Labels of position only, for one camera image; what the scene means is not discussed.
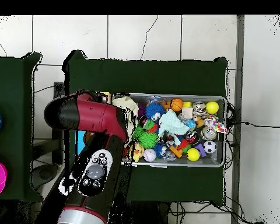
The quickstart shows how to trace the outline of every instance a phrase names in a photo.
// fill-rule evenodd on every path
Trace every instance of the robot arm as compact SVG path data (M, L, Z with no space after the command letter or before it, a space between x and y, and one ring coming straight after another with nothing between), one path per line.
M83 90L55 99L46 107L49 126L95 134L71 167L69 191L65 190L63 173L34 224L107 223L127 131L122 110L97 101L96 93Z

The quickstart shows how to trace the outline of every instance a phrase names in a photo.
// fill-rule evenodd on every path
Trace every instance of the orange basketball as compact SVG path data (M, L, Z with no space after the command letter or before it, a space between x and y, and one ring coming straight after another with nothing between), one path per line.
M173 111L181 111L184 106L184 102L181 99L175 98L171 102L171 109Z

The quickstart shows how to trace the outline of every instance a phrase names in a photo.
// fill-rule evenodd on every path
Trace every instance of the clear plastic bin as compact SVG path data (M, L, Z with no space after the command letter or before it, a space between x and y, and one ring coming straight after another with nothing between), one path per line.
M123 97L124 95L114 94L112 95L111 100ZM227 100L221 96L195 96L195 95L176 95L176 94L141 94L141 93L126 93L125 96L129 96L134 102L143 104L144 106L147 104L149 97L151 96L160 96L165 101L170 101L173 98L179 98L185 102L217 102L219 104L219 111L217 113L217 117L220 122L226 126L226 118L227 118ZM199 133L203 127L196 128L195 130ZM217 150L212 154L206 154L205 157L200 158L196 162L192 162L187 159L186 155L183 154L181 158L177 158L174 161L166 161L163 159L157 158L153 162L147 162L144 158L140 158L139 162L133 163L133 166L152 166L152 167L164 167L167 166L185 166L185 167L220 167L224 164L225 159L225 146L226 146L226 134L218 133L215 140L213 140L217 145ZM122 159L122 164L124 162L128 162L127 159Z

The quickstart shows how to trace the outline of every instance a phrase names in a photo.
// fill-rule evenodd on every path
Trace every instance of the green table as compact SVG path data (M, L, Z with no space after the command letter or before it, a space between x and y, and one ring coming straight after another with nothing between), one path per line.
M30 185L32 165L32 73L41 55L0 57L0 162L8 179L0 200L41 201Z
M101 92L226 96L227 60L119 61L85 59L72 52L64 62L70 93L77 89ZM70 133L74 154L74 132ZM122 169L121 178L126 178ZM132 168L129 201L223 202L223 166L220 168L138 166Z

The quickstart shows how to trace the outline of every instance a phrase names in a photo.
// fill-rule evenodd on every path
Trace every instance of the white ball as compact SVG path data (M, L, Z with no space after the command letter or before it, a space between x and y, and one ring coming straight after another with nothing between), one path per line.
M145 149L143 157L147 162L152 162L156 159L156 152L153 149Z
M217 150L217 144L213 141L206 141L203 144L203 148L206 153L211 154Z

